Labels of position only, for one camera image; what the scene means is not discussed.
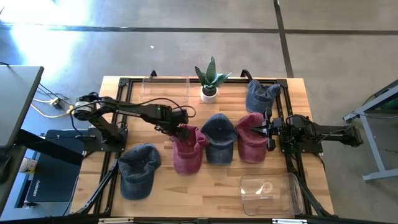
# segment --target baseball cap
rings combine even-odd
[[[203,148],[209,144],[209,140],[197,127],[185,125],[182,128],[189,130],[188,139],[171,137],[174,169],[181,175],[194,174],[200,169]]]
[[[238,131],[238,152],[241,160],[258,163],[266,158],[268,138],[250,130],[251,126],[264,121],[262,114],[250,113],[239,120],[236,125]]]
[[[258,80],[251,80],[246,95],[246,109],[250,112],[263,113],[267,107],[271,108],[275,97],[280,95],[280,86],[261,85]]]
[[[129,200],[146,198],[160,165],[160,154],[153,144],[141,144],[125,152],[119,159],[122,196]]]
[[[206,159],[214,165],[228,165],[232,161],[234,141],[238,138],[234,125],[223,114],[214,114],[201,128],[209,139]]]

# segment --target blue cap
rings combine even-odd
[[[160,165],[160,154],[153,144],[142,144],[125,152],[119,159],[122,196],[129,200],[146,198]]]
[[[272,108],[276,96],[280,95],[280,86],[261,85],[258,80],[251,80],[246,95],[246,109],[250,112],[263,113],[266,108]]]
[[[231,121],[223,114],[214,114],[200,130],[209,140],[207,161],[215,165],[228,165],[232,161],[234,141],[238,138]]]

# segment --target pink cap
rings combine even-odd
[[[268,139],[250,130],[264,121],[262,114],[251,113],[239,120],[238,131],[239,157],[245,162],[258,163],[266,158]]]
[[[189,175],[199,171],[203,148],[209,144],[206,136],[197,127],[185,125],[189,138],[181,141],[172,137],[174,169],[178,174]]]

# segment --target snake plant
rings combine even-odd
[[[203,93],[206,96],[213,96],[214,94],[216,94],[216,88],[224,83],[231,74],[217,74],[216,61],[214,57],[211,57],[206,73],[201,72],[200,69],[196,66],[195,71],[199,77],[200,84],[203,86]]]

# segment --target wooden table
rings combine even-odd
[[[121,77],[104,77],[100,96],[116,97]],[[293,112],[309,116],[310,106],[302,78],[288,78],[289,93]],[[173,95],[180,89],[164,84],[158,89],[161,96]],[[205,104],[200,99],[200,84],[191,83],[189,105],[197,115],[190,118],[189,124],[201,126],[214,113],[224,113],[233,124],[248,114],[245,107],[247,85],[225,83],[220,88],[220,95],[214,104]],[[141,102],[141,84],[136,83],[132,89],[132,103]],[[272,114],[277,114],[274,103]],[[104,117],[110,122],[112,114]],[[150,142],[159,150],[162,166],[155,172],[155,181],[151,194],[144,200],[126,200],[120,194],[120,174],[118,175],[114,194],[113,217],[220,217],[220,218],[261,218],[245,215],[241,205],[239,181],[243,174],[283,174],[286,172],[285,157],[277,142],[275,151],[267,152],[266,159],[260,164],[249,164],[240,161],[238,147],[234,145],[234,156],[229,166],[213,166],[203,158],[200,171],[195,175],[178,175],[173,168],[172,145],[169,137],[154,130],[154,125],[145,123],[139,118],[127,120],[129,135],[126,149],[135,145]],[[95,152],[87,157],[81,165],[78,183],[73,197],[71,212],[77,211],[93,193],[98,185],[103,152]],[[303,154],[303,164],[307,185],[323,207],[333,213],[325,172],[319,158],[312,154]],[[103,206],[108,195],[105,189]]]

